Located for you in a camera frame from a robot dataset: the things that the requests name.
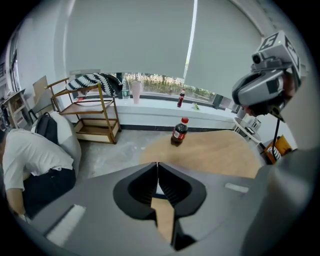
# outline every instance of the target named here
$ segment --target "wooden table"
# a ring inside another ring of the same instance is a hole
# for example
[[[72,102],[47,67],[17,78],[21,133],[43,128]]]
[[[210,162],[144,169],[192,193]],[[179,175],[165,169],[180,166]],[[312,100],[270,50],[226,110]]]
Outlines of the wooden table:
[[[170,137],[147,146],[139,163],[165,162],[189,170],[246,178],[254,178],[261,167],[246,140],[231,130],[189,133],[178,147],[171,145]],[[152,199],[151,207],[156,210],[159,231],[170,242],[174,209],[167,200],[158,198]]]

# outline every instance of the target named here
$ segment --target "person's arm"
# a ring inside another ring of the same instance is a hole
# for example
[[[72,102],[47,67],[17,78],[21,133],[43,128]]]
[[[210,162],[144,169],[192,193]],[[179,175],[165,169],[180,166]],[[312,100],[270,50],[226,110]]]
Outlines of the person's arm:
[[[3,160],[3,182],[9,206],[19,215],[25,214],[23,200],[23,171],[24,165],[17,158]]]
[[[25,181],[26,179],[28,179],[30,177],[31,173],[30,172],[23,172],[23,176],[22,179],[23,181]]]
[[[21,188],[9,188],[6,191],[6,198],[9,206],[15,213],[19,215],[24,215],[26,213]]]

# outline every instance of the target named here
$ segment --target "water bottle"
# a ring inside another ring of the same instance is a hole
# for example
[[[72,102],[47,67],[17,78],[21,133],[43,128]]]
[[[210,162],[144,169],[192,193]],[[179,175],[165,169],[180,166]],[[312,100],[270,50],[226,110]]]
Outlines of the water bottle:
[[[129,83],[125,77],[122,79],[122,98],[124,100],[130,99]]]

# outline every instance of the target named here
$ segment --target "black cable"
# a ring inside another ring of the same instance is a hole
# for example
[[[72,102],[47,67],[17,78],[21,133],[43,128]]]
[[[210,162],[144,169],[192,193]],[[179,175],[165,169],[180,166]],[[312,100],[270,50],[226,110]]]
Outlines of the black cable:
[[[274,158],[275,162],[277,161],[276,155],[275,155],[275,144],[276,144],[276,140],[277,140],[279,124],[280,124],[280,119],[278,119],[277,122],[276,122],[276,128],[275,128],[275,133],[274,133],[274,138],[273,138],[273,143],[272,143],[272,155],[273,155],[273,158]]]

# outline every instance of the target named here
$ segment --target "black backpack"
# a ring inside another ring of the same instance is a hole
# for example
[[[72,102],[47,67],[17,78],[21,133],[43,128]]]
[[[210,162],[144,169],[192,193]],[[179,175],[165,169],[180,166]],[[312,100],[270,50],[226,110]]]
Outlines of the black backpack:
[[[42,135],[49,141],[58,145],[57,122],[50,116],[48,112],[45,112],[39,117],[38,122],[36,123],[35,133]]]

